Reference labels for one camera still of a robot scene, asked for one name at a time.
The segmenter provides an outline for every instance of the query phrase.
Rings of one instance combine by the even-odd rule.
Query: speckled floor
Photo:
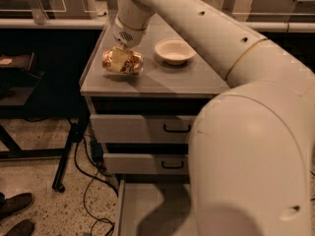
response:
[[[70,125],[67,120],[47,119],[37,123],[25,120],[0,120],[1,125],[15,139],[20,147],[63,148]],[[87,142],[91,137],[85,136]],[[22,192],[34,194],[33,205],[21,213],[0,221],[0,235],[23,219],[30,218],[35,223],[33,236],[83,236],[89,233],[95,223],[84,208],[84,192],[91,178],[83,175],[75,167],[72,146],[63,184],[64,193],[52,190],[52,183],[58,167],[58,159],[0,161],[0,191],[10,198]],[[0,151],[5,149],[1,144]],[[78,162],[83,170],[92,175],[96,169],[86,157],[84,143],[78,147]],[[93,181],[87,191],[86,204],[89,211],[98,218],[114,221],[117,198],[105,184]],[[104,235],[109,226],[97,223],[94,235]]]

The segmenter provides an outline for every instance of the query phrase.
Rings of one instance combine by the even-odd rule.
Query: drawer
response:
[[[91,122],[99,143],[188,143],[195,116],[93,114]]]
[[[186,154],[105,153],[110,174],[188,175]]]
[[[190,184],[180,179],[120,181],[113,236],[197,236]]]

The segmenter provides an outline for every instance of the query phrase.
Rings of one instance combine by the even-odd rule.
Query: drawer handle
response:
[[[184,162],[181,161],[180,166],[166,166],[165,162],[161,162],[161,167],[164,169],[182,169],[184,167]]]
[[[191,130],[191,126],[188,125],[187,130],[170,130],[167,128],[166,124],[163,125],[163,129],[168,133],[188,133]]]

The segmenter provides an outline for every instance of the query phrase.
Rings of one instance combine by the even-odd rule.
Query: bowl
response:
[[[156,44],[156,53],[169,65],[181,65],[196,55],[182,39],[164,39]]]

